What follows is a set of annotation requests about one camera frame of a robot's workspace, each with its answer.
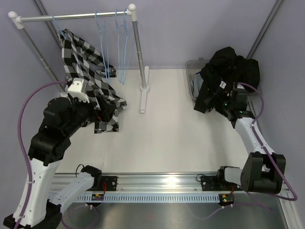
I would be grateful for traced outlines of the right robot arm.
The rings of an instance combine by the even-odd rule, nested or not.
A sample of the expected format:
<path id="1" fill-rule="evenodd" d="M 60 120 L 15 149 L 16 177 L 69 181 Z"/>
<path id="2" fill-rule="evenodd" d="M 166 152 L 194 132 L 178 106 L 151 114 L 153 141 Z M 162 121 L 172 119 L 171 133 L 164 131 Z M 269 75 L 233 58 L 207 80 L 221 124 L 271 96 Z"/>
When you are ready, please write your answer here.
<path id="1" fill-rule="evenodd" d="M 216 185 L 227 189 L 238 185 L 245 192 L 278 194 L 282 189 L 286 159 L 267 144 L 251 111 L 247 111 L 248 92 L 234 88 L 224 101 L 222 110 L 233 129 L 241 137 L 248 152 L 242 169 L 224 166 L 218 170 Z"/>

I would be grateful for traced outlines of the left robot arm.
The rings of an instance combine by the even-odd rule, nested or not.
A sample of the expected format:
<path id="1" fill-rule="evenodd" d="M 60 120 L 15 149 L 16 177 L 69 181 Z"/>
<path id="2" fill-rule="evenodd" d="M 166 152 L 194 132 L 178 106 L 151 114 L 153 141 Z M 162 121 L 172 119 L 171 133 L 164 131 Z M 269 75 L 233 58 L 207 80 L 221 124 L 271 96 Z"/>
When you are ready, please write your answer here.
<path id="1" fill-rule="evenodd" d="M 3 222 L 10 229 L 55 229 L 67 208 L 85 191 L 105 194 L 117 188 L 117 177 L 104 177 L 98 168 L 85 166 L 70 184 L 49 197 L 52 179 L 71 145 L 70 137 L 99 117 L 90 103 L 63 97 L 49 101 L 43 115 L 26 154 L 31 171 L 20 205 Z"/>

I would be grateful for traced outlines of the grey shirt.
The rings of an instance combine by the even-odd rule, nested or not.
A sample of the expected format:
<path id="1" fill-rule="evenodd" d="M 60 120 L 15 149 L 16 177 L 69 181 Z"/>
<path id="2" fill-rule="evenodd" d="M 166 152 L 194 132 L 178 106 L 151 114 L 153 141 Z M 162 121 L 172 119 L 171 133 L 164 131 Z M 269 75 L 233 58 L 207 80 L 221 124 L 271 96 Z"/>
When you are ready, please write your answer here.
<path id="1" fill-rule="evenodd" d="M 193 95 L 195 98 L 198 97 L 203 82 L 204 82 L 204 80 L 203 80 L 202 76 L 200 75 L 200 72 L 197 72 L 197 73 L 195 74 L 194 79 L 190 81 L 190 83 L 191 83 L 192 95 Z"/>

